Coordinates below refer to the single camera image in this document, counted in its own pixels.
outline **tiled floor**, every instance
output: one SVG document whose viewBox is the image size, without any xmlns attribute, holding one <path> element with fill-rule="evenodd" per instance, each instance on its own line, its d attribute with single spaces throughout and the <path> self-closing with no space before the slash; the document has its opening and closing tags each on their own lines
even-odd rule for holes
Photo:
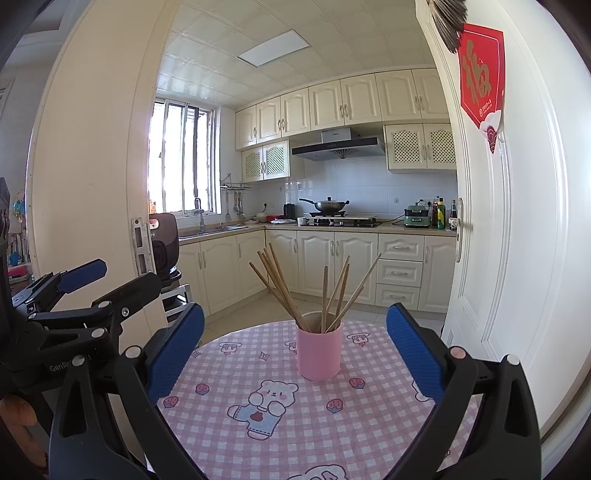
<svg viewBox="0 0 591 480">
<path fill-rule="evenodd" d="M 295 306 L 298 307 L 302 313 L 314 312 L 322 309 L 322 306 L 317 303 L 311 303 L 305 300 L 294 299 Z M 226 335 L 236 330 L 262 325 L 263 323 L 279 322 L 281 320 L 290 320 L 291 316 L 283 309 L 279 302 L 268 294 L 258 300 L 246 305 L 245 307 L 232 312 L 225 317 L 222 317 L 214 322 L 208 324 L 203 332 L 201 344 L 205 344 L 215 340 L 216 338 Z M 345 314 L 345 320 L 356 320 L 358 322 L 366 323 L 382 323 L 386 322 L 386 315 L 380 313 L 363 312 L 361 310 L 350 309 Z M 423 320 L 416 319 L 417 323 L 422 327 L 427 327 L 434 330 L 438 335 L 441 335 L 443 322 L 439 320 Z"/>
</svg>

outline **blue gripper pad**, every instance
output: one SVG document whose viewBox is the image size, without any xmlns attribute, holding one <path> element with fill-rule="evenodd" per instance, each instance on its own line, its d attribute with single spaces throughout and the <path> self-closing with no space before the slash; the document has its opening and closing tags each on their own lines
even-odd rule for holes
<svg viewBox="0 0 591 480">
<path fill-rule="evenodd" d="M 72 293 L 94 281 L 100 280 L 106 273 L 107 264 L 99 259 L 93 260 L 64 273 L 57 285 L 57 289 L 62 293 Z"/>
<path fill-rule="evenodd" d="M 152 403 L 156 404 L 159 398 L 170 395 L 204 329 L 203 309 L 193 303 L 187 306 L 174 325 L 159 330 L 150 339 L 145 347 L 148 367 L 146 391 Z"/>
<path fill-rule="evenodd" d="M 421 393 L 438 403 L 445 391 L 441 365 L 396 305 L 388 309 L 386 329 Z"/>
</svg>

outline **window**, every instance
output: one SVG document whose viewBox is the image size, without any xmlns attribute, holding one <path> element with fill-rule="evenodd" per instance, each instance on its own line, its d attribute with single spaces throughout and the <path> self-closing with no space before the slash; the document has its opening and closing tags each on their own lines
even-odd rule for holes
<svg viewBox="0 0 591 480">
<path fill-rule="evenodd" d="M 148 192 L 157 212 L 218 213 L 215 112 L 157 99 L 150 122 Z"/>
</svg>

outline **countertop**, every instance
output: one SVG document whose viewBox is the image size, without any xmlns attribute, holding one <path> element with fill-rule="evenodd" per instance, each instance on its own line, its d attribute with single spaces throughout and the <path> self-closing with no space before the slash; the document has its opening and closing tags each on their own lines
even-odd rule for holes
<svg viewBox="0 0 591 480">
<path fill-rule="evenodd" d="M 436 228 L 409 228 L 403 225 L 392 225 L 384 223 L 374 228 L 367 227 L 348 227 L 348 226 L 313 226 L 304 225 L 299 226 L 295 223 L 286 223 L 283 225 L 275 225 L 271 223 L 248 223 L 246 228 L 239 230 L 231 230 L 229 232 L 212 232 L 206 235 L 192 236 L 190 238 L 180 239 L 181 245 L 193 244 L 196 242 L 204 242 L 225 236 L 240 235 L 242 233 L 256 232 L 258 230 L 301 230 L 301 231 L 323 231 L 323 232 L 355 232 L 355 233 L 395 233 L 397 235 L 433 235 L 433 236 L 456 236 L 457 232 L 452 232 L 448 229 L 438 230 Z"/>
</svg>

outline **drawer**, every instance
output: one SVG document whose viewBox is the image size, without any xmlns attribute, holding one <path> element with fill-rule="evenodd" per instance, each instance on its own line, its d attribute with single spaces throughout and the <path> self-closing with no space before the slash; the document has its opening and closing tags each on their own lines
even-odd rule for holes
<svg viewBox="0 0 591 480">
<path fill-rule="evenodd" d="M 417 287 L 383 285 L 378 283 L 375 290 L 375 304 L 381 307 L 389 307 L 400 302 L 408 310 L 417 310 L 420 290 Z"/>
<path fill-rule="evenodd" d="M 423 277 L 421 262 L 407 262 L 404 260 L 378 260 L 378 283 L 388 285 L 403 285 L 420 287 Z"/>
<path fill-rule="evenodd" d="M 379 252 L 385 260 L 423 261 L 425 237 L 423 235 L 379 234 Z"/>
</svg>

